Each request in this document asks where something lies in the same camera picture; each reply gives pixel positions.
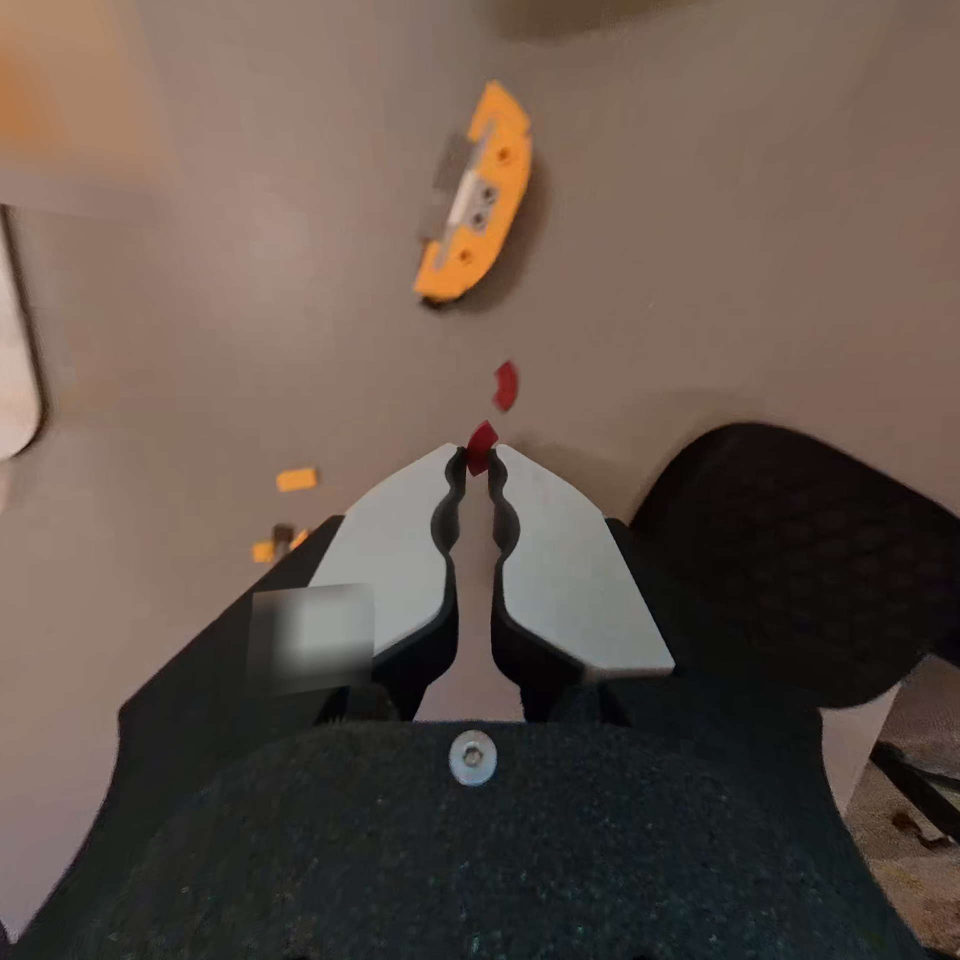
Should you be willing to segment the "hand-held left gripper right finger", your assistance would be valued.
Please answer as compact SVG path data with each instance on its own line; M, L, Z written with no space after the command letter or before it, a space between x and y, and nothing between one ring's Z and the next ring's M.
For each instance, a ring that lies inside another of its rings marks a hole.
M582 683L647 680L676 662L603 513L577 487L510 445L488 455L499 550L490 650L545 722Z

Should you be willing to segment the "black chair base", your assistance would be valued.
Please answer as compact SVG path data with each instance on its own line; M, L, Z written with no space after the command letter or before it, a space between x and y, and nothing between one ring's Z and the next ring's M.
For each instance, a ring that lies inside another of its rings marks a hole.
M946 840L959 844L958 777L918 767L884 741L873 746L870 762Z

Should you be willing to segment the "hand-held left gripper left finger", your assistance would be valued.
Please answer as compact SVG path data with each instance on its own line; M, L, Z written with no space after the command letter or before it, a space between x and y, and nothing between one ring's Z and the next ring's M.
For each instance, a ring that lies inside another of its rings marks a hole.
M466 450L445 443L391 474L343 516L308 583L361 601L369 675L401 719L453 665L460 609L451 552L460 534Z

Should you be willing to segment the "orange lego bumper assembly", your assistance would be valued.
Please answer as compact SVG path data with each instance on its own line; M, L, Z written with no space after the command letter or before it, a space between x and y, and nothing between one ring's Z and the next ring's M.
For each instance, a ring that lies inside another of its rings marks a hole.
M488 80L465 130L447 140L419 229L413 292L431 306L454 303L495 267L522 207L533 167L531 120Z

